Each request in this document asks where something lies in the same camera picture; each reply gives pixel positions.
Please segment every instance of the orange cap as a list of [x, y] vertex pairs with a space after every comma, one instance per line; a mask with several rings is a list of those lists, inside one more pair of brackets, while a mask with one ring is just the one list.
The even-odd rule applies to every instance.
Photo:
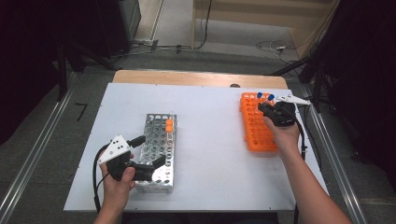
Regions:
[[169, 125], [173, 125], [173, 120], [172, 119], [167, 119], [166, 120], [166, 126], [169, 126]]
[[173, 131], [173, 127], [172, 126], [166, 126], [165, 128], [167, 133], [171, 133]]

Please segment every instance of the table surface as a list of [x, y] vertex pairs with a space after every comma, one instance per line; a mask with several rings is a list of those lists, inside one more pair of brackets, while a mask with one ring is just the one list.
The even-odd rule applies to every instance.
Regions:
[[[246, 87], [249, 82], [262, 86], [257, 89], [224, 88], [233, 83]], [[92, 158], [105, 144], [103, 139], [111, 139], [112, 134], [119, 133], [138, 136], [144, 129], [147, 113], [169, 110], [177, 114], [174, 191], [169, 194], [138, 193], [133, 189], [126, 211], [292, 210], [295, 201], [282, 161], [276, 153], [248, 151], [238, 111], [241, 92], [290, 93], [286, 88], [282, 77], [117, 72], [113, 83], [107, 87], [64, 210], [95, 210]], [[305, 144], [309, 151], [311, 146], [306, 138]], [[313, 153], [307, 153], [306, 162], [326, 189]]]

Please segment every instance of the forearm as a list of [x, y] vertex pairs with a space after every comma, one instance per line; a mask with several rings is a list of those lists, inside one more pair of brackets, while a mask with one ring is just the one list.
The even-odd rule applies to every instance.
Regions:
[[115, 211], [112, 208], [107, 206], [103, 206], [100, 210], [96, 220], [93, 222], [94, 224], [116, 224], [119, 220], [120, 212]]
[[307, 223], [350, 223], [300, 155], [282, 157], [301, 219]]

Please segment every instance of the orange test tube rack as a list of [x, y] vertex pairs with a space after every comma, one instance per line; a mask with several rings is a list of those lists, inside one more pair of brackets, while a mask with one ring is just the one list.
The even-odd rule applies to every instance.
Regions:
[[263, 120], [263, 113], [258, 109], [258, 104], [267, 101], [270, 93], [263, 93], [261, 98], [257, 92], [243, 92], [241, 96], [240, 111], [245, 126], [245, 141], [250, 151], [277, 151], [274, 137]]

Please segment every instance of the metal rail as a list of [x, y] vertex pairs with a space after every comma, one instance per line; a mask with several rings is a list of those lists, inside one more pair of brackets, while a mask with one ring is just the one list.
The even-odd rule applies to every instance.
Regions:
[[27, 156], [23, 166], [18, 172], [15, 179], [9, 185], [6, 197], [0, 206], [0, 223], [7, 223], [9, 218], [17, 205], [18, 200], [23, 194], [25, 187], [27, 186], [30, 177], [32, 176], [35, 167], [37, 166], [50, 137], [58, 124], [59, 119], [66, 108], [66, 105], [70, 99], [70, 96], [74, 90], [74, 86], [78, 81], [78, 75], [76, 73], [71, 73], [68, 83], [69, 90], [66, 92], [64, 98], [61, 102], [56, 103], [53, 108], [49, 119], [47, 120], [43, 130], [35, 141], [29, 155]]
[[[307, 96], [311, 95], [310, 91], [305, 86], [303, 86], [303, 91]], [[323, 143], [326, 155], [329, 158], [332, 171], [334, 173], [338, 186], [341, 190], [341, 193], [343, 194], [346, 207], [349, 211], [353, 223], [356, 224], [367, 223], [366, 217], [361, 209], [360, 202], [349, 181], [349, 178], [347, 177], [347, 172], [345, 171], [342, 162], [338, 158], [337, 152], [334, 148], [334, 145], [332, 144], [332, 139], [329, 133], [327, 132], [321, 114], [318, 114], [315, 110], [311, 110], [311, 116], [318, 130], [318, 134]]]

